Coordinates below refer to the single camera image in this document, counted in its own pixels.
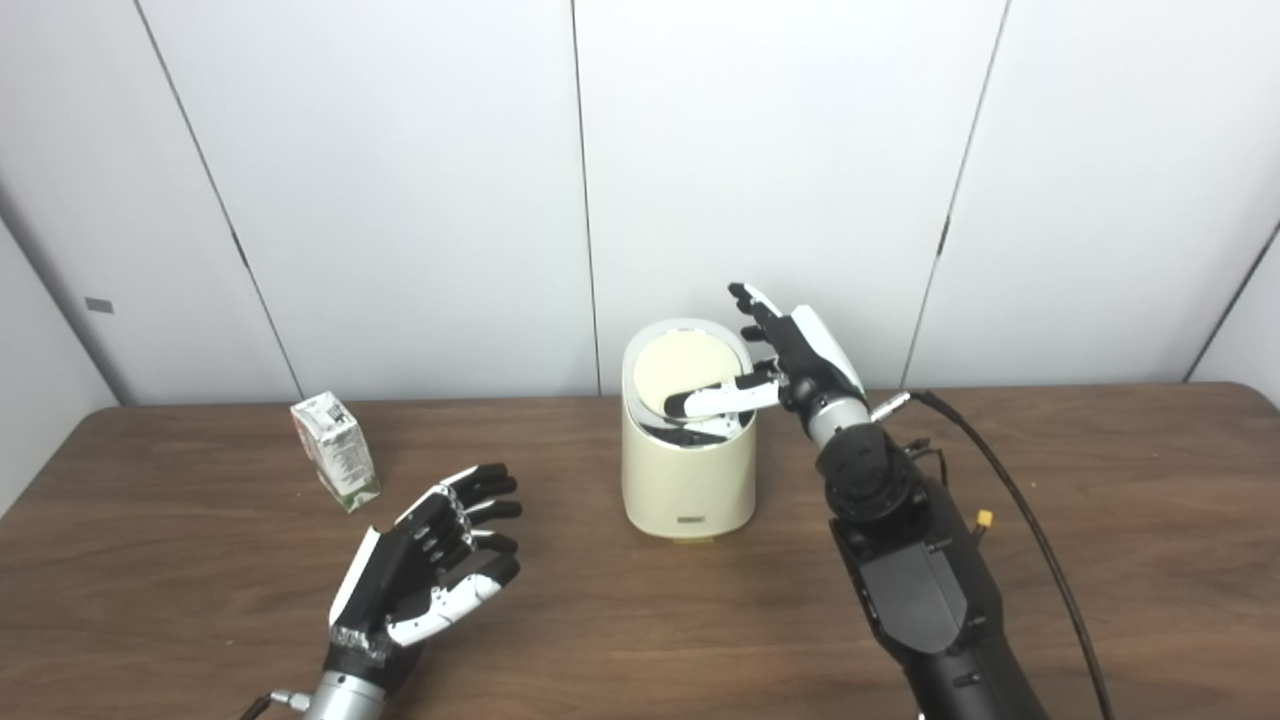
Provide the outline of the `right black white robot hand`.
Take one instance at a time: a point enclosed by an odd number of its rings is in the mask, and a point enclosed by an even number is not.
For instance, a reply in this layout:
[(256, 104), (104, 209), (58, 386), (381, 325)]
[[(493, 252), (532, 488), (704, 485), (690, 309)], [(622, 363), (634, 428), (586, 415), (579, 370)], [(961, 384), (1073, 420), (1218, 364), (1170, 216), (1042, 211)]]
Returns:
[(686, 420), (778, 406), (806, 423), (820, 413), (835, 414), (845, 425), (873, 421), (860, 377), (812, 306), (782, 313), (763, 292), (742, 282), (728, 284), (728, 292), (737, 310), (751, 318), (742, 338), (769, 345), (774, 355), (744, 375), (666, 397), (662, 411), (667, 418)]

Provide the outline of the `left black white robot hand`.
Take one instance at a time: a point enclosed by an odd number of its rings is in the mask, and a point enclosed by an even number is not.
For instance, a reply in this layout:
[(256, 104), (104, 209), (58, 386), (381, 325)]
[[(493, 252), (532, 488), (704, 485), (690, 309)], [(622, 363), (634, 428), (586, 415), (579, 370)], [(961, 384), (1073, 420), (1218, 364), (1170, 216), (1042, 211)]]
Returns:
[(429, 639), (518, 575), (518, 542), (484, 528), (522, 514), (517, 488), (503, 462), (476, 465), (430, 486), (390, 528), (366, 529), (330, 606), (324, 674), (397, 694)]

